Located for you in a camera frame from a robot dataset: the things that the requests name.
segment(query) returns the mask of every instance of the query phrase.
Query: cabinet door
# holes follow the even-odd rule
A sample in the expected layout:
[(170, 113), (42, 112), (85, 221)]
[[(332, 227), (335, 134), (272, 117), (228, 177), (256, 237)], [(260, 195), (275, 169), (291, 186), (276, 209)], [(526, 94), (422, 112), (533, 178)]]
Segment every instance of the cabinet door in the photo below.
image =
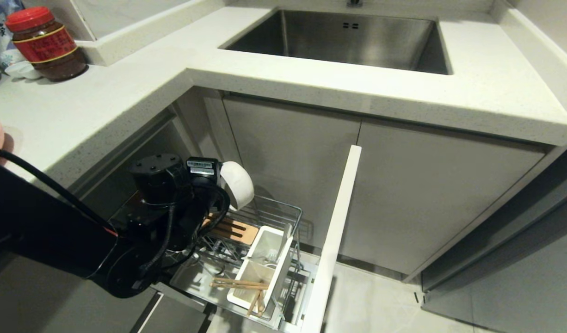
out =
[(359, 119), (242, 97), (224, 106), (256, 193), (302, 207), (300, 240), (322, 248)]
[(414, 272), (543, 156), (535, 146), (364, 122), (341, 253)]

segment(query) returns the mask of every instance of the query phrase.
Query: floor tile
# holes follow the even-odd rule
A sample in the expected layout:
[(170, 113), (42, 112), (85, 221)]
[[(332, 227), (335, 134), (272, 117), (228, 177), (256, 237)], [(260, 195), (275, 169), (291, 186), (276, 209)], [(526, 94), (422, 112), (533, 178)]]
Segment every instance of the floor tile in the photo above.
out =
[(470, 325), (421, 310), (417, 286), (339, 264), (334, 283), (325, 333), (474, 333)]

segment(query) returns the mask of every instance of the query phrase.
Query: red jar label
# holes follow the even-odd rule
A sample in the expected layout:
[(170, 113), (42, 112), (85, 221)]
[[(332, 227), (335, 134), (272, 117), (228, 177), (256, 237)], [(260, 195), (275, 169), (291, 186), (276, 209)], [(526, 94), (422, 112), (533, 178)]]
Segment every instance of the red jar label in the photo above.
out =
[(53, 61), (69, 55), (78, 48), (66, 31), (66, 27), (43, 36), (14, 42), (14, 45), (31, 63)]

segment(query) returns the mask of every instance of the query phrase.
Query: wooden chopstick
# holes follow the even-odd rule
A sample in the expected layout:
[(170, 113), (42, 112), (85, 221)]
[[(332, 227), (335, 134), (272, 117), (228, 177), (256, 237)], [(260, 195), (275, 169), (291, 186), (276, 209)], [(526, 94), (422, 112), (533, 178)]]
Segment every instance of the wooden chopstick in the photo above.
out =
[(247, 317), (250, 316), (250, 314), (252, 314), (252, 312), (254, 310), (254, 304), (257, 303), (257, 300), (259, 298), (260, 293), (261, 293), (261, 291), (257, 290), (257, 292), (254, 294), (253, 301), (251, 302), (250, 306), (248, 307)]
[(218, 287), (218, 288), (230, 288), (230, 289), (255, 289), (255, 290), (267, 290), (269, 286), (266, 284), (255, 286), (255, 285), (248, 285), (248, 284), (240, 284), (240, 283), (210, 283), (210, 287)]
[(263, 297), (265, 297), (265, 293), (263, 293), (262, 290), (259, 291), (259, 305), (258, 305), (258, 316), (262, 317), (263, 316), (263, 311), (265, 311), (265, 304), (263, 303)]
[(243, 281), (243, 280), (232, 280), (231, 278), (221, 278), (215, 277), (214, 282), (220, 283), (227, 283), (227, 284), (243, 284), (245, 286), (268, 286), (266, 283), (261, 282), (250, 282), (250, 281)]

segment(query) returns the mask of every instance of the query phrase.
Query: quartz countertop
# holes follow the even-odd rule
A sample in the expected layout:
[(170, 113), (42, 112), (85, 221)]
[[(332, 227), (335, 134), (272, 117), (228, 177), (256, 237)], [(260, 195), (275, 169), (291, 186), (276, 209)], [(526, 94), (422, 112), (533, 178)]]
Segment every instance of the quartz countertop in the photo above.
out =
[[(452, 74), (220, 49), (278, 6), (433, 19)], [(15, 154), (67, 187), (193, 86), (567, 145), (566, 111), (488, 13), (343, 2), (242, 0), (66, 82), (5, 76), (0, 121)]]

